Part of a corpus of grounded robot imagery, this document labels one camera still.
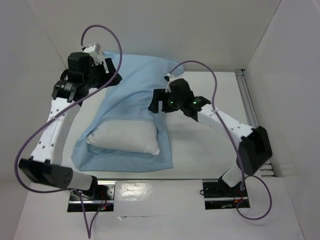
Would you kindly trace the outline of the white pillow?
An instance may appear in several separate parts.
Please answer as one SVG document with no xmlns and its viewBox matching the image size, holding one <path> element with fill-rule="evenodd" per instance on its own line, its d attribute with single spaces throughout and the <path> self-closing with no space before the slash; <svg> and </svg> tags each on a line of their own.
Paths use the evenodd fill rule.
<svg viewBox="0 0 320 240">
<path fill-rule="evenodd" d="M 87 137 L 94 147 L 158 155 L 157 128 L 152 120 L 111 119 L 99 124 Z"/>
</svg>

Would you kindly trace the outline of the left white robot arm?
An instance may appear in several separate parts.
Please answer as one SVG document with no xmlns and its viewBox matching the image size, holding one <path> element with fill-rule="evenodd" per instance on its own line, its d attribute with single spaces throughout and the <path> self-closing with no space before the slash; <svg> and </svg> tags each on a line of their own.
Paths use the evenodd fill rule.
<svg viewBox="0 0 320 240">
<path fill-rule="evenodd" d="M 47 122 L 33 133 L 22 145 L 14 162 L 14 173 L 19 184 L 28 191 L 32 188 L 23 183 L 19 171 L 36 184 L 53 187 L 52 193 L 80 191 L 88 200 L 99 193 L 95 176 L 79 173 L 70 167 L 54 162 L 55 148 L 68 116 L 75 106 L 92 97 L 90 89 L 98 93 L 122 80 L 119 68 L 110 57 L 88 52 L 73 52 L 67 58 L 68 68 L 54 85 L 51 109 Z"/>
</svg>

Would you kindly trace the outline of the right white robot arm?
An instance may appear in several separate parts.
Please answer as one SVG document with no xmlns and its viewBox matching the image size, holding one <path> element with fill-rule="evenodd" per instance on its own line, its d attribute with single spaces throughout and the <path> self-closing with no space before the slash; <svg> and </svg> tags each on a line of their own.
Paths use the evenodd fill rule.
<svg viewBox="0 0 320 240">
<path fill-rule="evenodd" d="M 273 155 L 265 128 L 241 123 L 203 96 L 195 96 L 183 78 L 169 81 L 166 88 L 154 89 L 148 107 L 152 113 L 160 111 L 183 114 L 230 139 L 236 150 L 236 162 L 218 179 L 218 190 L 230 196 L 236 187 L 243 188 L 245 177 L 253 176 Z"/>
</svg>

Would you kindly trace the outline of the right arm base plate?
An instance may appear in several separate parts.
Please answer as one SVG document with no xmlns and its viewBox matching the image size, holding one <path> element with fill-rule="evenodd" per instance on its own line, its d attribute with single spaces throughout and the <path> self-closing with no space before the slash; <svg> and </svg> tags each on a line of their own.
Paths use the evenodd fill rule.
<svg viewBox="0 0 320 240">
<path fill-rule="evenodd" d="M 237 204 L 239 208 L 250 208 L 248 192 L 245 188 L 241 190 L 241 182 L 229 187 L 219 180 L 206 180 L 199 194 L 204 197 L 206 210 L 235 209 Z"/>
</svg>

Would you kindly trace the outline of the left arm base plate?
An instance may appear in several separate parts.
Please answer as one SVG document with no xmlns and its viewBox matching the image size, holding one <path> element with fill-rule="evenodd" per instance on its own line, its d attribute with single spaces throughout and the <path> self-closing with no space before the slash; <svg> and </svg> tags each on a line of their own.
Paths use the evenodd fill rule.
<svg viewBox="0 0 320 240">
<path fill-rule="evenodd" d="M 82 197 L 84 209 L 86 212 L 113 212 L 114 211 L 114 199 L 116 191 L 116 182 L 109 180 L 99 180 L 95 193 L 92 196 L 88 196 L 82 190 L 79 190 L 79 194 Z M 82 212 L 82 206 L 79 196 L 73 190 L 69 194 L 68 213 L 80 213 Z"/>
</svg>

